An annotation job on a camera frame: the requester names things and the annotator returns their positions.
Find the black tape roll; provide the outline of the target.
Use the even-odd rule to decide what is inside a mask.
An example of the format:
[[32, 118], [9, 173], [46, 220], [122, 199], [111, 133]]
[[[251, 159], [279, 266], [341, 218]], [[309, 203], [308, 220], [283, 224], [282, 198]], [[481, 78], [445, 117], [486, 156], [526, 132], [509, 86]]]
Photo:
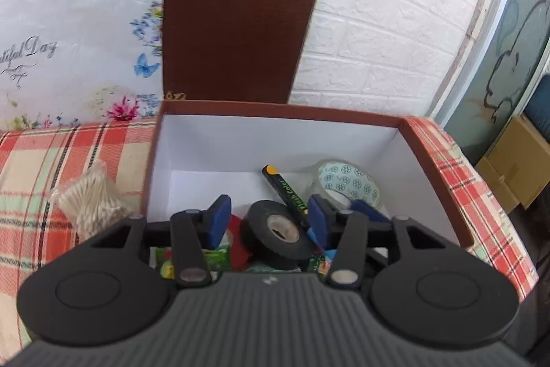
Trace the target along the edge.
[[255, 261], [285, 271], [307, 269], [315, 246], [285, 205], [271, 200], [253, 203], [240, 228], [242, 243]]

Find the black marker orange cap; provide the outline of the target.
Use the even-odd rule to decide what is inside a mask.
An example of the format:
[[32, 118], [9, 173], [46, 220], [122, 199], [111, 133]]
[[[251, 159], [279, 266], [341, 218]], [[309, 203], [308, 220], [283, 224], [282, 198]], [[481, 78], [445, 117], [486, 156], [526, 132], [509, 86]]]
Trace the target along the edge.
[[290, 183], [288, 183], [287, 180], [280, 175], [279, 171], [277, 171], [273, 165], [266, 165], [263, 167], [261, 173], [275, 193], [287, 206], [287, 209], [289, 209], [289, 212], [294, 217], [295, 222], [304, 229], [308, 230], [308, 206], [296, 193], [293, 187], [290, 186]]

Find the green plant card box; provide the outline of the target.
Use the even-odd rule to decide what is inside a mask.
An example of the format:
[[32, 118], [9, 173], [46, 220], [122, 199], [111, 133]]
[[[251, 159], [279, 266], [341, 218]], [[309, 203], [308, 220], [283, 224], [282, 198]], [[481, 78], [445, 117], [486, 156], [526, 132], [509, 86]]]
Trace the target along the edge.
[[[223, 272], [276, 273], [283, 269], [273, 268], [265, 263], [255, 261], [247, 250], [222, 246], [216, 250], [203, 250], [203, 255], [212, 279], [216, 280]], [[331, 267], [332, 260], [325, 254], [314, 254], [306, 267], [307, 272], [314, 272], [324, 277]], [[150, 265], [164, 279], [174, 279], [173, 251], [171, 248], [153, 248], [150, 250]]]

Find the brown cardboard storage box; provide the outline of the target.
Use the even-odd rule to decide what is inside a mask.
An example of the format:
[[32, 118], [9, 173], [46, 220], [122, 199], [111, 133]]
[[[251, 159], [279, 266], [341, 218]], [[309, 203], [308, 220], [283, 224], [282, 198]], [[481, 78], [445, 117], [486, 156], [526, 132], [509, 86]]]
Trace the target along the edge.
[[[170, 218], [231, 198], [241, 220], [260, 200], [283, 203], [261, 171], [273, 165], [302, 200], [313, 168], [344, 160], [377, 183], [387, 223], [368, 219], [362, 285], [376, 296], [403, 287], [413, 297], [433, 288], [476, 286], [483, 266], [473, 238], [437, 169], [399, 130], [403, 118], [287, 104], [170, 102], [162, 109], [147, 210], [132, 228], [140, 248], [172, 248]], [[311, 280], [299, 269], [248, 274], [252, 282]]]

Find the cotton swab bundle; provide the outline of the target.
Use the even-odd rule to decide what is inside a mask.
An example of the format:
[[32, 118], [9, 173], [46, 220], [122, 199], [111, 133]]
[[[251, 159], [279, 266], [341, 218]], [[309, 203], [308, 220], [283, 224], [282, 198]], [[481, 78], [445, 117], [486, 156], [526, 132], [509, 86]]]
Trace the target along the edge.
[[107, 173], [103, 161], [83, 174], [54, 187], [50, 202], [69, 220], [80, 241], [90, 239], [133, 216], [129, 203]]

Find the lower cardboard box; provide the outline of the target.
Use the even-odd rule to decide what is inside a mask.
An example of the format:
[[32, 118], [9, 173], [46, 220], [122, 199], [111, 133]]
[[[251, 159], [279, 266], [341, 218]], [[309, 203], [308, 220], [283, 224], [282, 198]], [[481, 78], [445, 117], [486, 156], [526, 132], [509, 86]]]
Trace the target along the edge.
[[512, 212], [519, 205], [518, 198], [505, 182], [504, 176], [492, 167], [487, 158], [481, 158], [475, 165], [475, 169], [487, 183], [493, 196], [496, 197], [506, 213]]

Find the upper cardboard box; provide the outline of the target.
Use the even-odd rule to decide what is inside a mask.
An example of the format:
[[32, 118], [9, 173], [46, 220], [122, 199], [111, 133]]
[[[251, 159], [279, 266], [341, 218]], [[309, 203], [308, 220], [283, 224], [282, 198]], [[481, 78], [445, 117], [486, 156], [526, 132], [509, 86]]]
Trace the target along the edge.
[[528, 209], [549, 184], [549, 142], [526, 116], [513, 116], [487, 161]]

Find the red plaid bed sheet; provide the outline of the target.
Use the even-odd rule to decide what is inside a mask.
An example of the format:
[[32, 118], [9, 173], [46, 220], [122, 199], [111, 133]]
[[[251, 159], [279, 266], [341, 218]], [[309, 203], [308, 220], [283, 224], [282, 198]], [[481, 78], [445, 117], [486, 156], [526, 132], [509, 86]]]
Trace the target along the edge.
[[[526, 299], [539, 276], [511, 220], [452, 138], [428, 118], [399, 120], [399, 130], [437, 169], [474, 238], [470, 253], [497, 268]], [[47, 198], [50, 191], [102, 161], [124, 199], [138, 209], [152, 154], [153, 118], [1, 134], [1, 360], [29, 338], [16, 311], [21, 283], [39, 266], [73, 249], [76, 233]]]

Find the dark brown wooden headboard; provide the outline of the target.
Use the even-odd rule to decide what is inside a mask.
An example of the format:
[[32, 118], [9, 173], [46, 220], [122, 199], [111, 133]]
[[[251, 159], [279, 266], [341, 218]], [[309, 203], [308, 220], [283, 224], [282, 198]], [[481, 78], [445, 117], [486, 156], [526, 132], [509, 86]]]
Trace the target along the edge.
[[164, 0], [165, 93], [285, 104], [315, 1]]

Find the blue chair back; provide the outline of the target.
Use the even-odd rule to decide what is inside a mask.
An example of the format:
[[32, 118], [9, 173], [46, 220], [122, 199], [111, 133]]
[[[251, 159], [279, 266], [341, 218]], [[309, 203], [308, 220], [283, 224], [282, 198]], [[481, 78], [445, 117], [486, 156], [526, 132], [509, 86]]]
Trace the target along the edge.
[[550, 141], [550, 75], [544, 75], [533, 92], [524, 115]]

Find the glass door with drawing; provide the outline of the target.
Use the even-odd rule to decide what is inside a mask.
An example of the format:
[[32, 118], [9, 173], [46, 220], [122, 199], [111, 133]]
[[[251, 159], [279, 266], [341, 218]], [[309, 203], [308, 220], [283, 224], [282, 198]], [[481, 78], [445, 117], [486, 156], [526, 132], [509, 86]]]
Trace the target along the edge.
[[473, 80], [445, 124], [474, 165], [516, 109], [549, 40], [549, 0], [506, 0]]

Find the floral plastic pillow bag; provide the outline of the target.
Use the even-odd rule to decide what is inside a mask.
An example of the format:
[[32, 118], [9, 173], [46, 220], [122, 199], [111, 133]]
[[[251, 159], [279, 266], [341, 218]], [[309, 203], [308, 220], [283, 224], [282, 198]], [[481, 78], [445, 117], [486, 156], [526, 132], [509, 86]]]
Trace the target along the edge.
[[157, 114], [163, 0], [1, 0], [1, 126]]

